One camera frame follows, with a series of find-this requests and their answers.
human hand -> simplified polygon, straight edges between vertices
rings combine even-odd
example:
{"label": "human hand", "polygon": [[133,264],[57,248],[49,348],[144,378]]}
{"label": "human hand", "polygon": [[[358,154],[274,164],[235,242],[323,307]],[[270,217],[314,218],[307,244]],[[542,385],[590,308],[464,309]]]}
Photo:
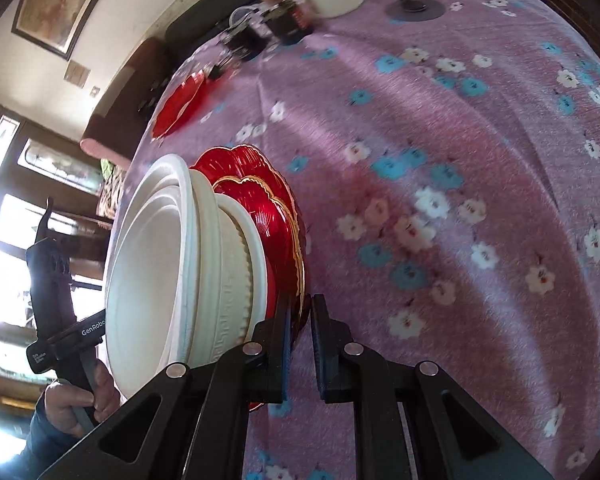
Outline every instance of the human hand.
{"label": "human hand", "polygon": [[63,433],[77,438],[84,436],[84,428],[78,423],[72,407],[95,408],[94,418],[103,422],[120,407],[120,392],[113,384],[113,377],[107,367],[98,360],[93,375],[96,389],[93,393],[57,381],[51,383],[45,391],[46,420]]}

floral tablecloth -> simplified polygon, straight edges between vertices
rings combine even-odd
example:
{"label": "floral tablecloth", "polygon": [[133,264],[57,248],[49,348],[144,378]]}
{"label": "floral tablecloth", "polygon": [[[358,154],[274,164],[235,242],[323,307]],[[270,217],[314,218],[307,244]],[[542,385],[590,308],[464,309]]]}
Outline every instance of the floral tablecloth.
{"label": "floral tablecloth", "polygon": [[[439,362],[575,479],[600,448],[600,60],[539,0],[439,0],[421,23],[393,1],[272,45],[180,131],[145,135],[122,209],[165,153],[258,146],[331,316],[387,359]],[[352,407],[320,402],[308,327],[289,394],[251,415],[246,478],[353,479]]]}

framed painting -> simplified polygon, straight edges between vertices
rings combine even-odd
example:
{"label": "framed painting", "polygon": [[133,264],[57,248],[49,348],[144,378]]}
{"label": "framed painting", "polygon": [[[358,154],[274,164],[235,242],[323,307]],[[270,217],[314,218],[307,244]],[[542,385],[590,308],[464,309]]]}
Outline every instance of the framed painting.
{"label": "framed painting", "polygon": [[98,0],[20,0],[11,31],[69,59]]}

painting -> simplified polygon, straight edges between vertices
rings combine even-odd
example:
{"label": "painting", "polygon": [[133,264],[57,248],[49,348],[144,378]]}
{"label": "painting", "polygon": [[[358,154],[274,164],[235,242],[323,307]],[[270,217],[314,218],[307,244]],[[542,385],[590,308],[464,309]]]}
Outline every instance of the painting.
{"label": "painting", "polygon": [[69,59],[98,0],[20,0],[11,31]]}

metal screw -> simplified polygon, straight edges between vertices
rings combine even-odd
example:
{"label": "metal screw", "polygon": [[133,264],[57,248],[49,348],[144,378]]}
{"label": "metal screw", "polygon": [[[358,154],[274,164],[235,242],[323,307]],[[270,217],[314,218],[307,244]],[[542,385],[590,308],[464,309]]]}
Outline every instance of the metal screw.
{"label": "metal screw", "polygon": [[242,351],[247,355],[258,355],[262,352],[262,345],[260,343],[256,343],[255,341],[251,341],[245,343],[242,347]]}
{"label": "metal screw", "polygon": [[364,347],[360,343],[347,343],[344,345],[345,354],[360,355],[364,351]]}
{"label": "metal screw", "polygon": [[187,373],[187,367],[182,363],[174,363],[167,368],[167,377],[177,379]]}
{"label": "metal screw", "polygon": [[438,365],[432,363],[431,361],[424,361],[423,363],[420,363],[420,373],[423,373],[424,375],[433,377],[438,373],[439,370],[440,368],[438,368]]}

